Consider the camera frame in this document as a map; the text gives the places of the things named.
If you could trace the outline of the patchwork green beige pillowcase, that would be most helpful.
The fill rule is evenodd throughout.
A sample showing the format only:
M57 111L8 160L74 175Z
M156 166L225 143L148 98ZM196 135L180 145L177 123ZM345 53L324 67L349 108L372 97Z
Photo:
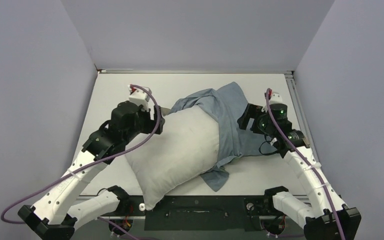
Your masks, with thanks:
M219 151L216 164L201 174L204 182L215 192L227 182L229 173L224 165L235 158L248 156L271 156L277 150L266 144L265 137L250 130L241 130L237 120L243 115L248 101L236 82L219 89L208 88L180 98L170 109L170 114L194 106L200 107L219 126Z

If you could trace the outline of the white pillow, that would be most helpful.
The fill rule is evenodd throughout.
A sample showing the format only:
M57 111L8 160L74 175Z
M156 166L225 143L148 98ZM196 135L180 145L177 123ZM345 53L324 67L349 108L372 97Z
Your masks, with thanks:
M219 124L199 106L164 119L161 134L125 154L147 211L177 186L210 170L218 160Z

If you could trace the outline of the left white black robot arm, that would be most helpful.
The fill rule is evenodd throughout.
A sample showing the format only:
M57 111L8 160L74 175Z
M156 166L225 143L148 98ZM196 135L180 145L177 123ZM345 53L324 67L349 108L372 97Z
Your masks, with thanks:
M161 134L165 120L159 105L154 117L142 104L124 101L111 112L111 118L93 132L81 151L56 182L48 185L42 198L23 205L18 216L42 240L69 240L80 227L100 216L128 211L130 196L114 185L104 193L81 203L75 201L91 181L113 160L141 146L126 146L139 134Z

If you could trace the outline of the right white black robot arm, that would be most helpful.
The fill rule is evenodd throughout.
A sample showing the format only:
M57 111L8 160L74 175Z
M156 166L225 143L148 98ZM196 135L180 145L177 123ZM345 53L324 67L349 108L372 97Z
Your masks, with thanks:
M263 209L288 216L303 229L307 240L353 240L362 220L359 210L349 207L334 190L315 160L307 137L293 128L287 113L283 103L265 107L249 103L237 120L241 130L253 120L249 129L271 139L270 144L293 170L309 200L305 204L279 186L265 190L268 196L262 201Z

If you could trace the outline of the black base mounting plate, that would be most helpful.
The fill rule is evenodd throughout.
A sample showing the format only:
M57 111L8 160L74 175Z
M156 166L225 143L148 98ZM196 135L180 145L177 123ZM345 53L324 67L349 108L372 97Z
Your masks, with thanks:
M271 216L262 195L165 196L150 211L141 211L141 196L131 196L120 216L144 218L146 231L259 230L260 219Z

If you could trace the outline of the aluminium frame rail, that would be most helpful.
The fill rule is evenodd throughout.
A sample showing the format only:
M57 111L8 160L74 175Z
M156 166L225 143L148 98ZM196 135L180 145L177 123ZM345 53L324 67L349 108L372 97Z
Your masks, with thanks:
M203 72L203 71L127 71L104 70L98 74L90 100L82 134L92 130L110 117L116 105L125 101L129 84L149 87L162 107L171 107L178 99L203 89L218 89L236 82L247 100L263 105L263 91L278 92L288 106L288 118L294 127L309 134L294 77L290 71L281 72ZM262 195L264 190L285 186L296 196L304 190L293 170L279 157L243 157L226 166L230 176L217 192L196 177L171 191L175 196L239 196Z

